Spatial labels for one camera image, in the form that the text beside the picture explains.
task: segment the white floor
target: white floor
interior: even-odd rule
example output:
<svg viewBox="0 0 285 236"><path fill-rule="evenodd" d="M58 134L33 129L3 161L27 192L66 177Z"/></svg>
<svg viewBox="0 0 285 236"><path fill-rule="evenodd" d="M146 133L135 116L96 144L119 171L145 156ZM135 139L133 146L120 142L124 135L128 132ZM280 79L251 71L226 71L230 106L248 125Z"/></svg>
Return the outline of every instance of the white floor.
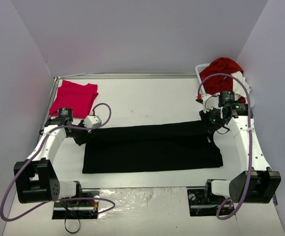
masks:
<svg viewBox="0 0 285 236"><path fill-rule="evenodd" d="M98 85L99 96L95 104L106 102L113 110L111 121L106 127L200 119L202 105L195 102L198 81L194 77L149 78L138 79L133 76L126 79L71 81ZM105 120L108 110L100 107L96 114ZM77 235L284 235L272 203L245 204L236 217L226 221L217 220L216 217L189 216L187 193L183 186L203 186L208 178L232 179L241 172L231 134L216 134L215 141L223 155L224 166L220 168L84 175L85 146L79 147L72 139L64 140L54 160L57 177L63 181L79 180L83 188L105 189L101 190L101 196L117 203L116 209L101 216L101 219L82 221L81 231ZM103 160L97 162L99 165L108 164ZM15 198L10 216L31 206L21 205ZM46 204L16 222L7 223L4 236L68 234L64 230L63 221L51 220L51 215L52 204ZM76 226L76 222L71 223L71 227Z"/></svg>

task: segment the dark red cloth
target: dark red cloth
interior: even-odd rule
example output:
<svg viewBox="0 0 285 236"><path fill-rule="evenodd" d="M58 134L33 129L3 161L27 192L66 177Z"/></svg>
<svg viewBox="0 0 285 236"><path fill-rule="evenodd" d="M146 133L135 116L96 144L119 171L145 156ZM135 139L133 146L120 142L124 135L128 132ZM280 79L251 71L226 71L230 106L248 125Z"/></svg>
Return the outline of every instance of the dark red cloth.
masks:
<svg viewBox="0 0 285 236"><path fill-rule="evenodd" d="M57 90L57 97L50 108L49 114L51 115L59 108L68 107L73 109L73 117L84 119L89 115L93 102L98 96L97 90L97 85L78 85L63 80L62 86Z"/></svg>
<svg viewBox="0 0 285 236"><path fill-rule="evenodd" d="M230 58L218 58L211 62L211 64L207 68L205 68L199 75L201 81L203 81L207 76L212 74L232 74L237 71L241 71L243 73L243 69L235 61L231 60ZM224 79L224 76L214 76L208 79L203 84L203 87L206 93L209 94L215 94L217 92L223 91L233 91L233 80L229 77L226 77Z"/></svg>

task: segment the black cloth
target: black cloth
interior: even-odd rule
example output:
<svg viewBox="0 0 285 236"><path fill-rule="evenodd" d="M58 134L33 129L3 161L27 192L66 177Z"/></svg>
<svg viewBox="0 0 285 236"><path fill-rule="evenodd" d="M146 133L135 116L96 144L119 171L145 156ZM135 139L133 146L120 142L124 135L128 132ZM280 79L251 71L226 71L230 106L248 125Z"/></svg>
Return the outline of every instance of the black cloth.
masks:
<svg viewBox="0 0 285 236"><path fill-rule="evenodd" d="M202 122L93 130L85 147L84 174L172 171L223 165Z"/></svg>

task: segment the purple hose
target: purple hose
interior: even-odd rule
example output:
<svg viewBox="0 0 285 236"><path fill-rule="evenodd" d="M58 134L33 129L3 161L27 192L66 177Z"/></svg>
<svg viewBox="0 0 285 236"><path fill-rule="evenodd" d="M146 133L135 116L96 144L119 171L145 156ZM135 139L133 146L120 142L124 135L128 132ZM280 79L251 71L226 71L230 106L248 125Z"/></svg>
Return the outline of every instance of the purple hose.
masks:
<svg viewBox="0 0 285 236"><path fill-rule="evenodd" d="M212 75L209 75L207 76L202 82L201 84L199 85L199 88L198 88L198 92L197 92L197 95L200 94L200 88L201 86L203 85L203 83L205 83L205 81L207 81L208 79L210 79L211 77L214 77L214 76L218 76L218 75L223 75L223 76L226 76L226 77L230 77L234 80L236 80L243 88L245 94L246 94L246 98L247 98L247 126L248 128L251 128L251 117L252 117L252 111L251 111L251 100L250 100L250 96L249 96L249 93L247 91L247 89L245 88L245 86L242 84L241 81L239 81L237 78L235 78L234 76L232 75L228 75L228 74L224 74L224 73L217 73L217 74L212 74ZM221 209L223 208L223 206L229 201L231 200L231 198L226 198L221 204L220 206L218 207L218 210L217 210L217 218L219 220L227 220L227 219L230 219L232 216L234 216L238 211L239 209L241 208L244 200L245 200L245 197L246 197L246 194L247 194L247 190L249 188L249 184L250 184L250 179L251 179L251 172L252 172L252 159L253 159L253 155L252 155L252 151L253 151L253 137L252 137L252 131L249 129L249 166L248 166L248 171L247 171L247 178L246 178L246 182L245 182L245 186L244 186L244 190L243 190L243 194L242 194L242 197L238 203L238 205L236 206L236 208L234 209L233 212L231 212L229 215L227 216L224 216L224 217L220 217L220 211Z"/></svg>
<svg viewBox="0 0 285 236"><path fill-rule="evenodd" d="M45 202L45 203L40 203L40 204L34 206L33 208L27 210L26 212L24 212L24 213L22 213L22 214L20 214L20 215L18 215L18 216L16 216L16 217L14 217L14 218L7 218L7 217L5 217L5 215L4 215L4 206L5 206L6 199L7 199L7 197L8 197L8 194L9 194L9 192L10 192L12 186L13 186L14 183L16 182L16 180L17 180L17 178L19 177L19 175L24 171L24 169L30 164L30 162L31 162L31 161L39 154L39 152L42 150L42 147L44 146L45 142L47 141L49 135L50 135L52 132L54 132L55 130L57 130L57 129L62 129L62 128L71 128L71 129L79 129L79 130L93 130L93 129L101 128L102 126L106 125L106 124L109 122L109 120L111 119L111 114L112 114L111 107L110 107L108 104L106 104L106 103L99 103L99 104L97 104L96 106L94 106L92 110L94 111L94 109L96 109L98 106L101 106L101 105L105 105L105 106L108 107L108 109L109 109L109 117L108 117L108 119L107 119L103 124L101 124L100 126L95 127L95 128L82 128L82 127L76 127L76 126L71 126L71 125L62 125L62 126L58 126L58 127L55 127L55 128L53 128L53 129L51 129L50 132L49 132L48 134L46 134L46 136L44 137L44 139L43 139L43 141L42 141L42 143L41 143L39 149L37 150L37 152L22 166L22 168L17 172L17 174L14 176L14 178L13 178L12 181L10 182L9 186L7 187L7 190L6 190L6 192L5 192L4 196L3 196L3 200L1 201L1 204L0 204L0 217L1 217L2 220L6 221L6 222L18 220L19 218L21 218L21 217L27 215L28 213L32 212L33 210L35 210L35 209L37 209L38 207L40 207L40 206L44 205L45 203L47 203L47 202ZM104 210L104 211L102 211L102 212L99 212L98 214L103 213L103 212L106 212L106 211L108 211L108 210L111 210L111 209L113 209L113 208L115 207L115 203L114 203L114 202L112 202L112 201L109 200L109 199L105 199L105 198L70 198L70 199L61 199L61 201L75 201L75 200L103 200L103 201L106 201L106 202L109 202L109 203L112 203L112 204L113 204L113 206L112 206L111 208L106 209L106 210Z"/></svg>

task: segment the purple cable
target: purple cable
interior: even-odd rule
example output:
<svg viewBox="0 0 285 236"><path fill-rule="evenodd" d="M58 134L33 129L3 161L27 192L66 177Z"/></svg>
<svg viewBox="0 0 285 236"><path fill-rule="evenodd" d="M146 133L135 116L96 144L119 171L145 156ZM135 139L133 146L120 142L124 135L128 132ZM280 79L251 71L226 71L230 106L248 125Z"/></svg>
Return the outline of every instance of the purple cable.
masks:
<svg viewBox="0 0 285 236"><path fill-rule="evenodd" d="M95 128L82 128L82 127L76 127L76 126L71 126L71 125L62 125L62 126L58 126L58 127L55 127L55 128L53 128L53 129L51 129L50 132L49 132L48 134L46 134L46 136L44 137L44 139L43 139L43 141L42 141L40 147L39 147L38 150L37 150L37 152L22 166L22 168L17 172L17 174L14 176L14 178L13 178L12 181L10 182L9 186L7 187L7 190L6 190L6 192L5 192L4 196L3 196L3 199L2 199L1 204L0 204L0 217L1 217L2 220L6 221L6 222L18 220L19 218L21 218L21 217L27 215L28 213L32 212L33 210L37 209L38 207L44 205L45 203L48 203L48 202L40 203L40 204L34 206L33 208L27 210L26 212L24 212L24 213L22 213L22 214L20 214L20 215L18 215L18 216L16 216L16 217L14 217L14 218L7 218L7 217L5 217L5 215L4 215L4 206L5 206L6 199L7 199L7 197L8 197L8 194L9 194L9 192L10 192L12 186L13 186L14 183L16 182L16 180L17 180L17 178L19 177L19 175L24 171L24 169L25 169L25 168L30 164L30 162L40 153L40 151L42 150L42 148L43 148L45 142L47 141L47 139L48 139L48 137L49 137L49 135L50 135L52 132L54 132L55 130L57 130L57 129L62 129L62 128L71 128L71 129L79 129L79 130L93 130L93 129L101 128L102 126L106 125L106 124L109 122L109 120L111 119L111 115L112 115L111 107L110 107L108 104L106 104L106 103L99 103L99 104L95 105L92 110L94 111L94 109L96 109L98 106L101 106L101 105L105 105L105 106L108 107L108 109L109 109L109 117L108 117L108 119L107 119L103 124L99 125L98 127L95 127ZM62 200L63 200L63 201L74 201L74 200L83 200L83 199L91 200L91 198L70 198L70 199L62 199ZM108 210L111 210L111 209L113 209L113 208L115 207L115 203L112 202L112 201L109 200L109 199L96 198L95 200L103 200L103 201L107 201L107 202L113 204L113 206L112 206L111 208L109 208L109 209L107 209L107 210L104 210L104 211L102 211L102 212L99 212L98 214L103 213L103 212L106 212L106 211L108 211Z"/></svg>
<svg viewBox="0 0 285 236"><path fill-rule="evenodd" d="M198 92L197 92L197 95L200 94L200 88L201 86L203 85L203 83L205 81L207 81L208 79L210 79L211 77L213 76L218 76L218 75L223 75L223 76L226 76L226 77L230 77L234 80L236 80L243 88L245 94L246 94L246 98L247 98L247 126L248 126L248 129L249 129L249 166L248 166L248 171L247 171L247 178L246 178L246 182L245 182L245 186L244 186L244 190L243 190L243 194L242 194L242 197L238 203L238 205L236 206L236 208L234 209L234 211L232 211L229 215L227 216L224 216L224 217L220 217L220 211L221 209L223 208L223 206L229 201L231 200L231 198L226 198L221 204L220 206L218 207L218 210L217 210L217 218L219 220L227 220L227 219L230 219L232 216L234 216L238 211L239 209L241 208L244 200L245 200L245 197L246 197L246 194L247 194L247 190L249 188L249 184L250 184L250 179L251 179L251 172L252 172L252 160L253 160L253 155L252 155L252 150L253 150L253 137L252 137L252 131L250 130L251 128L251 117L252 117L252 111L251 111L251 100L250 100L250 96L249 96L249 93L247 91L247 89L245 88L245 86L242 84L241 81L239 81L237 78L235 78L234 76L232 75L229 75L229 74L225 74L225 73L217 73L217 74L212 74L212 75L209 75L207 76L202 82L201 84L199 85L199 88L198 88Z"/></svg>

